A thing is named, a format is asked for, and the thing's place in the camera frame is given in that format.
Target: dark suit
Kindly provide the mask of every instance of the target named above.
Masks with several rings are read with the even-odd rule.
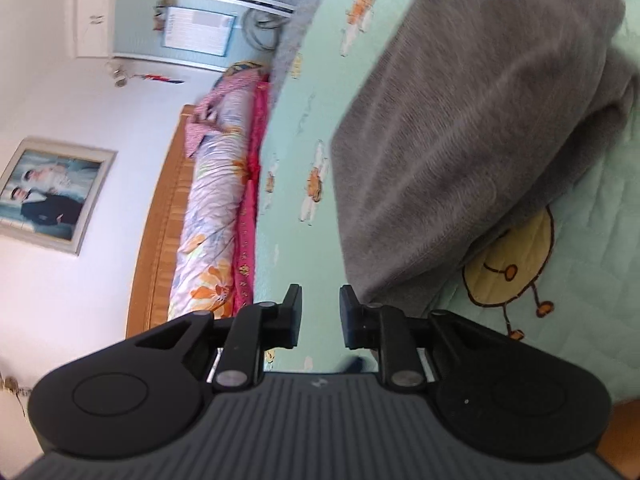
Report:
[[[20,208],[20,214],[37,225],[57,225],[58,217],[62,215],[61,223],[76,225],[82,203],[63,195],[44,193],[45,200],[40,202],[25,202]]]

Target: white cabinet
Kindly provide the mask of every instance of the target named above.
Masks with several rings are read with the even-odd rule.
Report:
[[[76,0],[76,52],[79,57],[107,57],[111,0]]]

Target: white paper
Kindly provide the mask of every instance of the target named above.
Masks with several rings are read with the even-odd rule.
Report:
[[[234,17],[206,10],[169,7],[164,46],[224,56]]]

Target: groom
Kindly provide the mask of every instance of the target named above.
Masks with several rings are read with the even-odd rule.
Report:
[[[20,214],[37,225],[75,226],[83,206],[82,202],[68,196],[26,191],[21,187],[11,192],[11,200],[21,202]]]

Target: pink towel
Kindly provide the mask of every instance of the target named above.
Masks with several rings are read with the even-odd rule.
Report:
[[[236,252],[234,254],[234,316],[254,302],[255,225],[258,213],[258,181],[260,179],[260,145],[269,121],[269,83],[257,84],[254,97],[254,116],[247,156],[248,181],[238,209],[236,222]]]
[[[205,135],[214,129],[207,120],[212,108],[217,106],[222,98],[233,90],[239,90],[248,85],[254,85],[260,81],[259,69],[242,70],[231,76],[223,76],[211,92],[195,107],[193,115],[187,119],[185,127],[184,153],[193,156]]]

